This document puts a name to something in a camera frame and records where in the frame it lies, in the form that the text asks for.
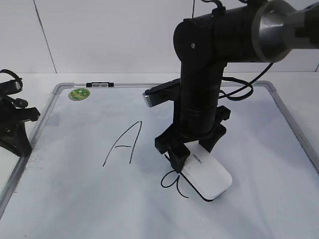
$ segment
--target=black cable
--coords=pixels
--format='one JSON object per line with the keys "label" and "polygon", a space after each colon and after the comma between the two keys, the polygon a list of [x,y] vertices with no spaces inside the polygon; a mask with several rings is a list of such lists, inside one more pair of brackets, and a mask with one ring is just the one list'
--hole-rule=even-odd
{"label": "black cable", "polygon": [[[244,99],[250,97],[250,96],[253,94],[253,92],[254,92],[253,84],[254,84],[256,81],[258,81],[263,75],[265,75],[266,72],[269,71],[269,69],[270,69],[273,65],[274,65],[273,63],[269,64],[269,65],[266,67],[266,69],[265,69],[262,73],[260,73],[260,74],[259,74],[254,80],[252,80],[251,82],[246,82],[246,81],[244,81],[244,80],[240,80],[240,79],[233,78],[233,77],[223,77],[222,79],[223,79],[224,81],[235,82],[235,83],[243,84],[244,86],[241,87],[241,88],[239,88],[238,90],[233,91],[233,92],[228,93],[228,94],[226,94],[224,91],[220,90],[220,92],[223,94],[223,96],[220,96],[219,99],[227,98],[227,99],[229,99],[229,100],[231,100],[231,101],[242,101],[242,100],[244,100]],[[232,95],[234,95],[234,94],[236,94],[236,93],[238,93],[238,92],[241,92],[241,91],[243,91],[244,89],[246,89],[246,88],[248,88],[248,87],[251,89],[248,93],[244,94],[243,96],[232,97]]]}
{"label": "black cable", "polygon": [[202,2],[213,2],[217,5],[218,8],[223,8],[223,4],[220,0],[201,0]]}

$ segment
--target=white eraser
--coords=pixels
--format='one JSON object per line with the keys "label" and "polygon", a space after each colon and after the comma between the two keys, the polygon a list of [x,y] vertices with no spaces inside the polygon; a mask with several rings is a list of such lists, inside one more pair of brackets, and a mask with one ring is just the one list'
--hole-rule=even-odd
{"label": "white eraser", "polygon": [[229,172],[198,142],[186,143],[190,151],[181,175],[205,201],[213,201],[232,184]]}

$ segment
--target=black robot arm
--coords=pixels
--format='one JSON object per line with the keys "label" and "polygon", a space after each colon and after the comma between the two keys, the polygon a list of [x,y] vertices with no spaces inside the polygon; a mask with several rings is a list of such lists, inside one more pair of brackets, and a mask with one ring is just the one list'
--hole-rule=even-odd
{"label": "black robot arm", "polygon": [[226,10],[218,0],[212,13],[185,19],[173,42],[181,61],[180,79],[145,91],[149,107],[174,101],[172,125],[155,139],[180,172],[190,152],[184,145],[199,141],[211,152],[226,133],[221,124],[230,110],[217,107],[228,62],[269,62],[284,59],[292,49],[319,48],[319,4],[296,11],[283,0],[248,0]]}

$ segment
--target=scribble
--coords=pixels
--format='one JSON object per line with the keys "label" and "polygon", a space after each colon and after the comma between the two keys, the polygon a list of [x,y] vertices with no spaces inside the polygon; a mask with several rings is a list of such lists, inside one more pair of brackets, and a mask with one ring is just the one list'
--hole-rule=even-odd
{"label": "scribble", "polygon": [[132,146],[127,146],[127,145],[118,145],[118,146],[115,146],[114,148],[119,148],[119,147],[132,148]]}
{"label": "scribble", "polygon": [[[139,138],[139,135],[140,135],[140,132],[141,132],[141,129],[142,129],[142,121],[137,121],[135,124],[133,124],[132,126],[130,126],[123,134],[121,134],[121,136],[115,141],[115,143],[112,145],[108,155],[106,156],[105,158],[105,161],[103,163],[103,167],[105,166],[106,164],[106,161],[108,159],[108,157],[110,156],[111,154],[111,151],[112,149],[115,147],[116,143],[123,137],[124,134],[126,134],[131,128],[133,128],[135,125],[137,125],[138,123],[140,123],[140,129],[139,129],[139,132],[138,132],[138,135],[136,136],[136,139],[135,139],[135,142],[134,142],[134,145],[133,145],[133,148],[132,148],[132,152],[131,152],[131,157],[130,157],[130,163],[132,162],[132,158],[133,158],[133,153],[134,153],[134,149],[135,149],[135,145],[138,141],[138,138]],[[127,146],[127,145],[119,145],[119,146],[116,146],[115,148],[117,147],[131,147],[131,146]]]}
{"label": "scribble", "polygon": [[189,197],[185,196],[183,193],[181,193],[181,191],[180,191],[180,189],[179,189],[179,187],[178,187],[180,175],[178,175],[177,178],[176,178],[171,184],[169,184],[168,186],[165,186],[165,185],[163,184],[164,179],[165,179],[168,175],[170,175],[171,173],[173,173],[173,172],[175,172],[175,170],[172,170],[172,171],[168,172],[167,174],[165,174],[165,176],[164,176],[164,177],[162,178],[162,180],[160,181],[160,185],[161,185],[163,188],[170,188],[171,186],[174,185],[174,183],[176,183],[176,189],[177,189],[178,193],[179,193],[182,197],[184,197],[184,198],[189,198]]}
{"label": "scribble", "polygon": [[135,149],[136,142],[138,141],[138,138],[140,136],[140,132],[141,132],[141,129],[142,129],[142,121],[140,121],[140,122],[141,122],[140,129],[139,129],[138,135],[136,136],[136,139],[135,139],[135,142],[134,142],[134,145],[133,145],[133,149],[132,149],[132,152],[131,152],[130,164],[132,162],[132,157],[133,157],[133,152],[134,152],[134,149]]}

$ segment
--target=black clamp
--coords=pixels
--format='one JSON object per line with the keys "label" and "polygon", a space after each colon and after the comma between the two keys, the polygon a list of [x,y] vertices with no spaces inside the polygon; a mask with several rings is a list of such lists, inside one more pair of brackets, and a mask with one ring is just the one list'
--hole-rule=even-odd
{"label": "black clamp", "polygon": [[36,108],[25,109],[28,106],[26,100],[8,96],[22,91],[22,78],[10,70],[1,70],[0,73],[9,74],[14,78],[0,83],[0,147],[17,156],[28,156],[32,149],[24,123],[37,121],[40,113]]}
{"label": "black clamp", "polygon": [[172,168],[180,173],[184,167],[186,159],[190,156],[189,149],[184,145],[188,142],[198,141],[208,152],[211,152],[218,140],[226,134],[226,128],[221,124],[223,120],[228,120],[230,110],[225,106],[220,106],[216,110],[214,125],[206,135],[183,135],[180,133],[177,117],[180,111],[178,100],[180,93],[180,79],[176,79],[162,85],[150,88],[143,93],[148,107],[154,107],[166,101],[174,102],[173,124],[155,139],[155,147],[161,153],[168,153],[168,160]]}

